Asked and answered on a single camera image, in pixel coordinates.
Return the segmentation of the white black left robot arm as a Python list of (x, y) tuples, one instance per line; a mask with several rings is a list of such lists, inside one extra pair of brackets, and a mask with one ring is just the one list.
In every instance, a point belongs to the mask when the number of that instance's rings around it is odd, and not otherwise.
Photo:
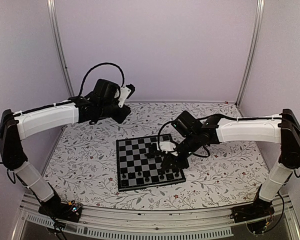
[(132, 84), (119, 86), (109, 80), (98, 79), (93, 91), (85, 97), (71, 97), (27, 111), (5, 110), (0, 123), (0, 163), (14, 172), (45, 203), (45, 209), (53, 217), (60, 217), (65, 211), (64, 205), (54, 198), (53, 188), (29, 163), (22, 140), (56, 127), (85, 122), (94, 125), (106, 118), (121, 124), (131, 113), (125, 101), (135, 90)]

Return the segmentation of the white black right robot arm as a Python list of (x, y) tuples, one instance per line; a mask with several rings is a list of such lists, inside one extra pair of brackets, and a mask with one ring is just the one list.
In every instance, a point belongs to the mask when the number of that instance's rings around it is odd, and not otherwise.
[(184, 138), (181, 143), (157, 140), (156, 149), (165, 154), (162, 169), (171, 166), (187, 169), (188, 157), (207, 145), (253, 141), (279, 144), (281, 153), (269, 176), (261, 184), (249, 206), (252, 218), (259, 218), (268, 210), (281, 187), (288, 181), (295, 169), (300, 168), (300, 125), (290, 109), (271, 116), (229, 117), (215, 113), (202, 118), (193, 117), (183, 111), (169, 122)]

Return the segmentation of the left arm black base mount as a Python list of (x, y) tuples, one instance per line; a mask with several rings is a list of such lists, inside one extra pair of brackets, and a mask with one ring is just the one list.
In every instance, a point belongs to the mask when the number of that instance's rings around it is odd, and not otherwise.
[(40, 207), (38, 212), (53, 219), (78, 223), (81, 218), (83, 205), (77, 203), (75, 200), (62, 202), (61, 198), (55, 194), (48, 201), (40, 201), (39, 203)]

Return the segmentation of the black and grey chessboard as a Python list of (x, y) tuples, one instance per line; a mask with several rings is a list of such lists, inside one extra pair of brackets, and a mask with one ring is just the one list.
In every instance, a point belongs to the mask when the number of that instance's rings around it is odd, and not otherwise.
[[(156, 142), (157, 136), (155, 135), (116, 140), (117, 185), (119, 192), (176, 185), (186, 181), (182, 169), (179, 169), (178, 178), (174, 177), (173, 169), (171, 169), (170, 173), (162, 172), (162, 156), (155, 158), (147, 158), (145, 156), (149, 151), (149, 147)], [(138, 171), (142, 171), (142, 176), (137, 175)], [(122, 178), (123, 173), (127, 174), (127, 178)], [(135, 173), (135, 177), (129, 178), (129, 173)], [(164, 175), (164, 180), (160, 179), (160, 175)], [(148, 183), (144, 181), (145, 177), (149, 177), (150, 181)], [(128, 180), (129, 186), (121, 187), (122, 180)]]

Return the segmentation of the black chess piece cluster piece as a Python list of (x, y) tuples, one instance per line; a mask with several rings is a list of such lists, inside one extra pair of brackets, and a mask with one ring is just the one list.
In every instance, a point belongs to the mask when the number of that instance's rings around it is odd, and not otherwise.
[(158, 158), (161, 157), (163, 154), (162, 151), (158, 150), (158, 146), (157, 143), (153, 143), (149, 148), (148, 148), (148, 152), (145, 153), (144, 155), (148, 158), (148, 159), (152, 159), (152, 158)]

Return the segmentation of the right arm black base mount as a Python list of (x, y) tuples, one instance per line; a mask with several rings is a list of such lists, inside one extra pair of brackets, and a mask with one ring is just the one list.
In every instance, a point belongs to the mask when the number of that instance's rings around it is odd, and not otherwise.
[(251, 221), (247, 224), (248, 230), (252, 234), (261, 235), (273, 222), (274, 213), (272, 201), (267, 202), (256, 198), (253, 203), (232, 207), (229, 218), (233, 219), (235, 223)]

